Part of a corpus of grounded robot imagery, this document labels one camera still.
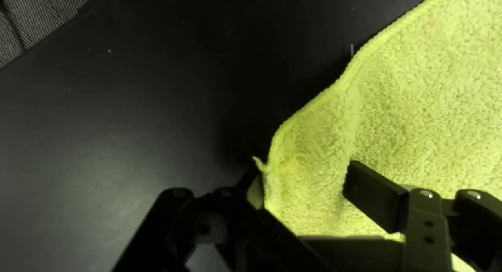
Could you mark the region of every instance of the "black surface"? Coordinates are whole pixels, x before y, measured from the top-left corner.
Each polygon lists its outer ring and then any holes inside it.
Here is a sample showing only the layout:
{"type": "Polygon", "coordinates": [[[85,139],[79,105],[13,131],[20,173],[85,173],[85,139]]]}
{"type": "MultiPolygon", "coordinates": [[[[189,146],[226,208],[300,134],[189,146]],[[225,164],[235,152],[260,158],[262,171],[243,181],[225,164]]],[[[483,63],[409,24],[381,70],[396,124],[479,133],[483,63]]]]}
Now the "black surface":
{"type": "Polygon", "coordinates": [[[343,71],[351,43],[420,1],[87,11],[0,72],[0,270],[110,270],[161,190],[237,181],[343,71]]]}

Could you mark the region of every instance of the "black metal arm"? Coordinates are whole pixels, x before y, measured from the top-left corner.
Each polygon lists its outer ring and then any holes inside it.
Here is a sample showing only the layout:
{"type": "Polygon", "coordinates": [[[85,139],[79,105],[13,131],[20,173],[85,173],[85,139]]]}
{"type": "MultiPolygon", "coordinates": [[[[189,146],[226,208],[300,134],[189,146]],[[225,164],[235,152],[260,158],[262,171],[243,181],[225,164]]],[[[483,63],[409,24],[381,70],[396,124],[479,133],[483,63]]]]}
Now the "black metal arm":
{"type": "Polygon", "coordinates": [[[358,161],[344,197],[404,242],[364,237],[296,237],[263,207],[261,176],[251,168],[233,188],[195,198],[165,190],[114,272],[188,271],[199,243],[212,243],[238,272],[450,272],[453,252],[477,271],[500,272],[502,203],[479,190],[443,200],[427,189],[406,190],[358,161]]]}

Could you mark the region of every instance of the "hole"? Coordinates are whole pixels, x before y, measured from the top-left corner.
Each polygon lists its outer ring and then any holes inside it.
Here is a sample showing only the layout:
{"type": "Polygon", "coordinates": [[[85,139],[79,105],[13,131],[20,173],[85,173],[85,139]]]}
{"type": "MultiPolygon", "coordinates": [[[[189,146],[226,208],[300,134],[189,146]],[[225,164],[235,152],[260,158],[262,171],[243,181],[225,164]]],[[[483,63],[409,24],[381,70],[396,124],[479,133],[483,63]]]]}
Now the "hole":
{"type": "Polygon", "coordinates": [[[199,229],[197,230],[197,232],[201,236],[206,236],[206,235],[208,235],[211,232],[211,227],[209,225],[207,225],[207,224],[201,224],[199,226],[199,229]]]}
{"type": "Polygon", "coordinates": [[[431,237],[425,237],[425,238],[424,238],[424,241],[425,241],[426,243],[430,243],[430,244],[433,244],[433,243],[434,243],[434,239],[433,239],[433,238],[431,238],[431,237]]]}

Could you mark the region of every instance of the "microfiber towel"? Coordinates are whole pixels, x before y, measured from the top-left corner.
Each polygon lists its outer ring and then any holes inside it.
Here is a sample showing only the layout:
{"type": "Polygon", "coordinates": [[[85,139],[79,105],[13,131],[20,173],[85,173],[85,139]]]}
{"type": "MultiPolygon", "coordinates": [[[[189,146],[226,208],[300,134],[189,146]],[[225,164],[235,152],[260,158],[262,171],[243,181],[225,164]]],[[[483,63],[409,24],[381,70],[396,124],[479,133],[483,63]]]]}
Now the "microfiber towel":
{"type": "Polygon", "coordinates": [[[351,160],[444,198],[502,199],[501,98],[502,0],[426,0],[278,129],[258,161],[265,207],[297,235],[385,235],[342,196],[351,160]]]}

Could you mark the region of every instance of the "gray upholstery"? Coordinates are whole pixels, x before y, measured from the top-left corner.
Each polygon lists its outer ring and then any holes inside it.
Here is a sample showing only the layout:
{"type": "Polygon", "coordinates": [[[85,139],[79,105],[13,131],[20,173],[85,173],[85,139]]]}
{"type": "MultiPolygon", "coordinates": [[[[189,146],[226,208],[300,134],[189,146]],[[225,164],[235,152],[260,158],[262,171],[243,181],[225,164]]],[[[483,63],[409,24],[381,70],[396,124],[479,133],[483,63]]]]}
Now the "gray upholstery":
{"type": "Polygon", "coordinates": [[[8,16],[0,13],[0,67],[23,52],[16,32],[24,49],[29,49],[74,17],[86,1],[2,0],[8,16]]]}

